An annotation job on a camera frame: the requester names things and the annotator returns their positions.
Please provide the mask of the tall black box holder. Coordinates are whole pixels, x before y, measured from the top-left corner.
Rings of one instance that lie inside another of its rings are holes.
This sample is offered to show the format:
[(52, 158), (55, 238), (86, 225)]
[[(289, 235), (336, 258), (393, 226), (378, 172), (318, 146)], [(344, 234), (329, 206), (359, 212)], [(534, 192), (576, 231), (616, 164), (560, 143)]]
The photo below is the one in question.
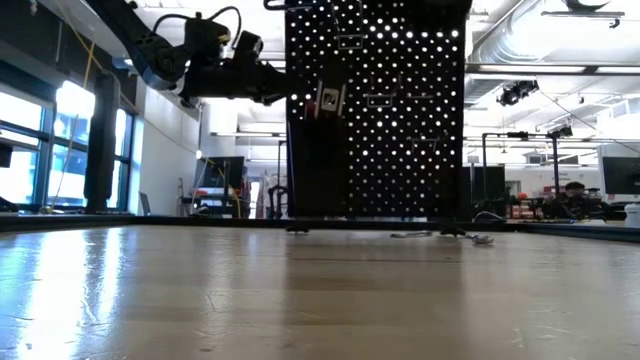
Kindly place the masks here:
[(347, 136), (340, 119), (294, 120), (288, 129), (288, 175), (296, 217), (347, 213)]

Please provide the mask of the silver rectangular bracket hook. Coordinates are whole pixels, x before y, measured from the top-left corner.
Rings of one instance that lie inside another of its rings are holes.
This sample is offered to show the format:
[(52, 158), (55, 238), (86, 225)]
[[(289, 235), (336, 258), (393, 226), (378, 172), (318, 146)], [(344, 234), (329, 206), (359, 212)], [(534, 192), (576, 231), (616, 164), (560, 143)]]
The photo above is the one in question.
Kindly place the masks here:
[(393, 105), (402, 87), (402, 75), (393, 78), (371, 78), (371, 88), (364, 94), (368, 108), (382, 109)]
[(364, 36), (360, 32), (340, 32), (335, 39), (339, 50), (360, 50), (364, 45)]

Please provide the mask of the silver double prong hook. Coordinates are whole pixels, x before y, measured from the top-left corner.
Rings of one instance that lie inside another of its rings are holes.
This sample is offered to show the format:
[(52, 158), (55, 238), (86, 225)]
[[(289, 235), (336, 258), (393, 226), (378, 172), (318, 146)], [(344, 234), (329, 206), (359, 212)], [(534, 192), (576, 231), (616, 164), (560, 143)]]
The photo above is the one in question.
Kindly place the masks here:
[(424, 153), (437, 153), (439, 147), (444, 145), (444, 140), (439, 137), (428, 137), (426, 135), (408, 136), (406, 140), (410, 143), (413, 150)]

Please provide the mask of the black pipe stand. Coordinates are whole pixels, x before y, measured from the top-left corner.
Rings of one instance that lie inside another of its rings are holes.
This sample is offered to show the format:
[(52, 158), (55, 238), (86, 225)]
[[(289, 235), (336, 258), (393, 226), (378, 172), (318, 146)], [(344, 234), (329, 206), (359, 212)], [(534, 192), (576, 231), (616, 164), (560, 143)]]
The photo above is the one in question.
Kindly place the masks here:
[(521, 141), (528, 141), (530, 139), (544, 140), (552, 144), (553, 155), (553, 180), (554, 180), (554, 198), (556, 200), (560, 197), (560, 180), (559, 180), (559, 160), (558, 160), (558, 140), (559, 135), (556, 133), (551, 134), (532, 134), (527, 131), (517, 132), (487, 132), (481, 135), (481, 148), (482, 148), (482, 179), (483, 179), (483, 197), (487, 199), (487, 139), (489, 137), (495, 137), (498, 139), (518, 139)]

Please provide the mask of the black computer monitor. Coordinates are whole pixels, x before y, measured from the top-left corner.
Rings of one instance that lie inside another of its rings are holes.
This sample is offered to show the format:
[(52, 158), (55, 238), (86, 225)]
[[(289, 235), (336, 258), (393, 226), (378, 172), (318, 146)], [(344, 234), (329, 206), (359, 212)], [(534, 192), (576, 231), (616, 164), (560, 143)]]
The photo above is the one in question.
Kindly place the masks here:
[(203, 157), (196, 161), (195, 189), (231, 187), (238, 196), (244, 185), (244, 157)]
[(602, 159), (606, 194), (640, 195), (640, 158)]

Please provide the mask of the black upright pillar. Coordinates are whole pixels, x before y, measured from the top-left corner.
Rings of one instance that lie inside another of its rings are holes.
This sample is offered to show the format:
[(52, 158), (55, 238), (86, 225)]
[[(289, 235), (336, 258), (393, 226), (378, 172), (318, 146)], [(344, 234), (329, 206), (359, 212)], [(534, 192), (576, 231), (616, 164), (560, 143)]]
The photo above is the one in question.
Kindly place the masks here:
[(89, 214), (106, 212), (112, 194), (117, 111), (120, 104), (120, 82), (117, 77), (110, 72), (100, 71), (96, 76), (94, 95), (84, 182), (86, 212)]

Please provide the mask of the dark blue bar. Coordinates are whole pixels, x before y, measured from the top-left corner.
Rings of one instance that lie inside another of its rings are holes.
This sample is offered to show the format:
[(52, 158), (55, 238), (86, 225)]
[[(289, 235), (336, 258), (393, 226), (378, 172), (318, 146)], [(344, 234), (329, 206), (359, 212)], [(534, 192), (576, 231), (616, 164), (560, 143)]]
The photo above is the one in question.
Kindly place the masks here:
[(640, 244), (640, 228), (578, 224), (520, 224), (520, 231), (559, 237), (618, 241)]

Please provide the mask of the black metal pegboard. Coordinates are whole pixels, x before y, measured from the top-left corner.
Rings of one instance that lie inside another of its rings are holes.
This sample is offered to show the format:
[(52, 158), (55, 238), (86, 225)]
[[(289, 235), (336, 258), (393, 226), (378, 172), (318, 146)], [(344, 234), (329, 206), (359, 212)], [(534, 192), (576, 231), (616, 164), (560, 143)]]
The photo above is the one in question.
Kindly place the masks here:
[[(296, 219), (452, 220), (459, 207), (462, 169), (464, 17), (426, 10), (420, 0), (326, 0), (310, 11), (284, 11), (286, 72), (300, 87), (286, 102), (287, 185), (289, 123), (304, 119), (318, 81), (347, 86), (340, 119), (346, 132), (347, 213)], [(360, 32), (360, 50), (339, 50), (335, 36)], [(371, 78), (402, 75), (389, 108), (368, 108)], [(431, 94), (411, 101), (408, 94)], [(408, 136), (441, 137), (437, 153), (413, 150)]]

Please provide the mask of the black ceiling track fixture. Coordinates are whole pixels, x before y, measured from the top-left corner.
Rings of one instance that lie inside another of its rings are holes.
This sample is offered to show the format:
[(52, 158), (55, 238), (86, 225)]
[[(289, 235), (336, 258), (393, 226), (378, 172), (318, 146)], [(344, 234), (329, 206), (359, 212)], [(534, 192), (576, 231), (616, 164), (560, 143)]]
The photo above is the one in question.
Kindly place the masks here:
[(552, 18), (589, 19), (609, 21), (610, 28), (616, 28), (626, 16), (622, 10), (607, 10), (614, 0), (558, 0), (562, 10), (545, 9), (540, 15)]

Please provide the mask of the person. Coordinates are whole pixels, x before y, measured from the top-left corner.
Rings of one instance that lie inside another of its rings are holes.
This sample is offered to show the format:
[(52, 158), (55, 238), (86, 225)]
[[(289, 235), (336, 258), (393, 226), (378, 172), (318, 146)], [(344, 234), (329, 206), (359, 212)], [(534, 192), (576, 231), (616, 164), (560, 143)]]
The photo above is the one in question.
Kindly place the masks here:
[(585, 185), (577, 181), (565, 185), (564, 205), (573, 218), (582, 219), (588, 214), (585, 189)]

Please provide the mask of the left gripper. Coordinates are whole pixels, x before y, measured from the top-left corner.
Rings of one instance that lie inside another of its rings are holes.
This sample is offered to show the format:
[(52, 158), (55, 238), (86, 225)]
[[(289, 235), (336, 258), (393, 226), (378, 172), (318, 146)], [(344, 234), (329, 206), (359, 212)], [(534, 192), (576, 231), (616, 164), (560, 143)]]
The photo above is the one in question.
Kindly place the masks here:
[(185, 70), (181, 97), (251, 98), (270, 106), (295, 91), (295, 78), (268, 63), (256, 69), (255, 92), (248, 83), (252, 63), (224, 58), (218, 40), (229, 29), (211, 20), (190, 18), (184, 26), (184, 43), (178, 47), (178, 61)]

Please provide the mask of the black aluminium rig frame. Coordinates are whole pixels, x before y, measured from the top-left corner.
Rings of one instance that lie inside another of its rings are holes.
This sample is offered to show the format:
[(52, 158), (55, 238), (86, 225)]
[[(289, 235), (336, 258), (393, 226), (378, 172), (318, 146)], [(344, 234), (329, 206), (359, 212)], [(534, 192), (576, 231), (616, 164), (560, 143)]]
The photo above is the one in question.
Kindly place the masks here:
[[(264, 219), (219, 219), (211, 217), (171, 217), (171, 216), (133, 216), (133, 215), (2, 215), (0, 232), (21, 230), (52, 230), (66, 228), (89, 228), (127, 225), (149, 226), (200, 226), (230, 228), (287, 228), (300, 225), (308, 229), (346, 229), (346, 230), (437, 230), (438, 222), (383, 222), (383, 221), (344, 221), (344, 220), (264, 220)], [(640, 233), (640, 228), (619, 225), (584, 225), (558, 223), (501, 223), (483, 224), (459, 222), (457, 226), (468, 231), (509, 232), (540, 230), (576, 230), (605, 231), (618, 233)]]

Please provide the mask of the large black panel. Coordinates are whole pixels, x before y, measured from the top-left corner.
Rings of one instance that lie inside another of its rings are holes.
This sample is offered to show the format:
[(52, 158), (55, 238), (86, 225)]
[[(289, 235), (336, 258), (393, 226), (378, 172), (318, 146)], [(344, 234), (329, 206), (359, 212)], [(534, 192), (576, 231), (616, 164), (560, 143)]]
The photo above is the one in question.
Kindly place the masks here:
[(471, 211), (506, 216), (506, 181), (503, 166), (474, 167), (471, 177)]

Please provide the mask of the large blue-framed window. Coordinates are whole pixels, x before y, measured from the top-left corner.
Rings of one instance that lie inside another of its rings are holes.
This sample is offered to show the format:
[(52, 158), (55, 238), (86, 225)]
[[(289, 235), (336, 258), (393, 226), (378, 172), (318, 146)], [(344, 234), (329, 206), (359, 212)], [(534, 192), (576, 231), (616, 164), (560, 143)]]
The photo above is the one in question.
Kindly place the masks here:
[(0, 196), (18, 205), (82, 207), (94, 96), (70, 86), (52, 108), (0, 90), (0, 139), (18, 143), (0, 168)]

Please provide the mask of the silver ventilation duct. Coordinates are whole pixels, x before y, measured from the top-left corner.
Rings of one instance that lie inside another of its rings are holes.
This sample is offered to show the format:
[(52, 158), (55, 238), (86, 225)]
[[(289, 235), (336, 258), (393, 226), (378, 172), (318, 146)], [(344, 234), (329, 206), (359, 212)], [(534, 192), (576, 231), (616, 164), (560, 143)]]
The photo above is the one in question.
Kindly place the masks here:
[(500, 89), (506, 82), (491, 74), (467, 74), (464, 85), (464, 107), (472, 108), (488, 94)]

